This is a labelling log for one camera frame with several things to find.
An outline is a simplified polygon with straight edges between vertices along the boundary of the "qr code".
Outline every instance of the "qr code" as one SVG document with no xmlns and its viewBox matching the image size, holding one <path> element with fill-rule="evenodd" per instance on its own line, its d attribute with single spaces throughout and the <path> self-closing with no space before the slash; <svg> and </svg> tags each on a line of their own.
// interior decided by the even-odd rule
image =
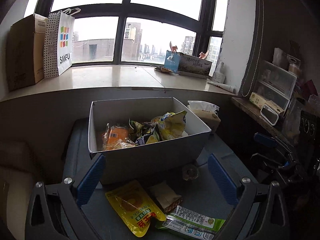
<svg viewBox="0 0 320 240">
<path fill-rule="evenodd" d="M 54 54 L 54 45 L 48 45 L 48 54 Z"/>
<path fill-rule="evenodd" d="M 55 34 L 55 31 L 50 31 L 49 32 L 49 41 L 53 41 L 54 40 L 54 34 Z"/>
</svg>

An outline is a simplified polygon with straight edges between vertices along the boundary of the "window sill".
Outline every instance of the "window sill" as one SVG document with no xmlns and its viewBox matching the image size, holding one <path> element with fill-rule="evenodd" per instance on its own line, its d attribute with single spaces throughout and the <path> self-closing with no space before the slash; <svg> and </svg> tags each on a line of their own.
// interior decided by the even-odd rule
<svg viewBox="0 0 320 240">
<path fill-rule="evenodd" d="M 59 77 L 46 78 L 33 86 L 9 92 L 2 101 L 38 93 L 96 87 L 185 89 L 234 95 L 207 84 L 207 79 L 160 73 L 153 67 L 100 65 L 71 67 Z"/>
</svg>

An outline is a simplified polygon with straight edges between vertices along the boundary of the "transparent storage drawer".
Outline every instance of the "transparent storage drawer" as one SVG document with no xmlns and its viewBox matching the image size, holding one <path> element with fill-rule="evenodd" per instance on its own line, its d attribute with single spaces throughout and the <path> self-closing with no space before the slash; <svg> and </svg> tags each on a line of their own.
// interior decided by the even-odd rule
<svg viewBox="0 0 320 240">
<path fill-rule="evenodd" d="M 262 61 L 258 80 L 272 86 L 285 97 L 291 98 L 297 76 L 267 61 Z"/>
<path fill-rule="evenodd" d="M 280 106 L 284 111 L 286 111 L 290 99 L 279 93 L 272 86 L 266 84 L 265 82 L 258 81 L 256 83 L 254 92 L 262 95 L 267 100 L 274 101 L 278 106 Z"/>
</svg>

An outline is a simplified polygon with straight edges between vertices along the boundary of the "blue gripper pad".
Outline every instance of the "blue gripper pad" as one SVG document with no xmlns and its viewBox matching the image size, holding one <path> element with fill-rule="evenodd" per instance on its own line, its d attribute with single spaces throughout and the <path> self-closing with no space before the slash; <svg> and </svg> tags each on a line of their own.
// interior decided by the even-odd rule
<svg viewBox="0 0 320 240">
<path fill-rule="evenodd" d="M 208 170 L 216 181 L 227 203 L 229 205 L 236 206 L 239 203 L 237 197 L 237 187 L 213 154 L 211 154 L 208 158 Z"/>
<path fill-rule="evenodd" d="M 80 182 L 76 189 L 77 199 L 76 203 L 78 207 L 87 204 L 92 193 L 94 192 L 106 166 L 106 160 L 104 155 L 96 160 L 96 162 L 91 166 L 83 180 Z"/>
</svg>

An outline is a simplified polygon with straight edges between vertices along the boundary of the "open white box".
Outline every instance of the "open white box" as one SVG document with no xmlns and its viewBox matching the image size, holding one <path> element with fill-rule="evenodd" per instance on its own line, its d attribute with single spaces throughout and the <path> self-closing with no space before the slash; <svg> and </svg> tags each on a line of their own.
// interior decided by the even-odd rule
<svg viewBox="0 0 320 240">
<path fill-rule="evenodd" d="M 211 129 L 191 110 L 175 98 L 137 98 L 93 101 L 90 109 L 88 145 L 91 153 L 100 152 L 101 131 L 107 123 L 128 124 L 150 121 L 167 112 L 187 111 L 187 137 L 132 148 L 102 151 L 106 168 L 102 184 L 134 179 L 189 163 L 198 158 L 208 140 Z"/>
</svg>

